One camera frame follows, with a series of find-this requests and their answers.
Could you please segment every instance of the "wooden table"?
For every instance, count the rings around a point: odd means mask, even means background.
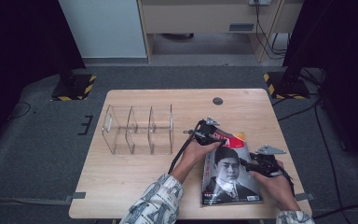
[[[215,105],[213,98],[223,99]],[[172,155],[113,155],[102,136],[103,120],[109,105],[172,105]],[[205,90],[119,90],[107,93],[101,116],[79,178],[76,192],[86,192],[84,199],[73,199],[72,218],[122,218],[145,189],[167,173],[172,159],[188,138],[183,133],[193,129],[200,119],[211,116],[228,132],[244,132],[251,152],[265,144],[285,150],[276,155],[294,179],[295,192],[304,192],[290,151],[272,109],[269,96],[261,89]],[[203,163],[195,166],[184,184],[185,196],[180,203],[179,219],[268,219],[279,212],[275,202],[262,189],[261,204],[201,206]],[[307,200],[299,202],[311,215]]]

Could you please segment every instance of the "magazine cover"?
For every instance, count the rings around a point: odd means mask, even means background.
[[[263,201],[258,182],[240,165],[239,158],[251,162],[244,134],[224,133],[217,129],[214,137],[227,141],[206,155],[201,203],[216,205]]]

